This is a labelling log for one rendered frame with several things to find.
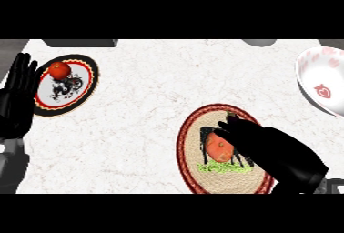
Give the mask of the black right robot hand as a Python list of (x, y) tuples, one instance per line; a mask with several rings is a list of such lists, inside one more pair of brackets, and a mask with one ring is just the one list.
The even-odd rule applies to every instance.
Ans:
[(330, 168), (307, 145), (276, 128), (234, 116), (217, 125), (216, 134), (278, 181), (272, 193), (313, 194)]

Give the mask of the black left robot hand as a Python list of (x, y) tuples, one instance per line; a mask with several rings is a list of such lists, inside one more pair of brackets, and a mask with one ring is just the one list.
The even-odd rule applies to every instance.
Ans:
[(0, 89), (0, 139), (22, 138), (33, 124), (36, 94), (43, 69), (30, 54), (17, 55)]

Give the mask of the orange squash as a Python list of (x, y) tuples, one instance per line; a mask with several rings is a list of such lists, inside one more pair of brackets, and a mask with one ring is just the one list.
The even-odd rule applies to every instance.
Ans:
[(234, 145), (216, 133), (210, 133), (206, 140), (206, 152), (216, 162), (229, 162), (234, 155)]

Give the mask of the round woven red-rimmed placemat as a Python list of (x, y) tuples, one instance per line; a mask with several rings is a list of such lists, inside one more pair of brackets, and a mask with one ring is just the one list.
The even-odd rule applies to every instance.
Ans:
[(223, 163), (206, 152), (207, 136), (229, 117), (259, 123), (237, 106), (213, 104), (192, 112), (180, 127), (176, 156), (185, 182), (197, 194), (269, 194), (275, 180), (237, 148), (231, 161)]

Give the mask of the white bowl with red print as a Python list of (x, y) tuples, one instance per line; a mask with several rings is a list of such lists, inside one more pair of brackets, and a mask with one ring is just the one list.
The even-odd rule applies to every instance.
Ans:
[(344, 117), (344, 50), (318, 46), (296, 60), (300, 87), (316, 105), (337, 117)]

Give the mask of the round black-rimmed plate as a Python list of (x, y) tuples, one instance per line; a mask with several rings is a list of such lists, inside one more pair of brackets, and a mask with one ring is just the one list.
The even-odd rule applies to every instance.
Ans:
[[(64, 62), (70, 74), (56, 79), (50, 73), (52, 64)], [(98, 63), (86, 55), (71, 54), (52, 59), (43, 66), (40, 86), (36, 95), (34, 113), (42, 117), (56, 117), (83, 105), (98, 87)]]

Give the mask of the red tomato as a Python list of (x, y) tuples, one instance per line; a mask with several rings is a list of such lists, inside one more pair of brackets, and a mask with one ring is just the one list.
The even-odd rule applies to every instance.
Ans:
[(49, 73), (53, 79), (65, 79), (71, 73), (70, 65), (65, 62), (53, 62), (49, 67)]

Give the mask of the dark grey flat object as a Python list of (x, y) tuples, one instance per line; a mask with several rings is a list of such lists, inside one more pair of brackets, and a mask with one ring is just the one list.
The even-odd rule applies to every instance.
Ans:
[(115, 47), (117, 39), (45, 39), (50, 47)]

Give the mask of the grey rounded object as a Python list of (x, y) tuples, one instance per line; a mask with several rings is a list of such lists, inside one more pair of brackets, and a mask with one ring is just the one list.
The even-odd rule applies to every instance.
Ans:
[(266, 47), (276, 42), (276, 39), (245, 39), (244, 42), (251, 46)]

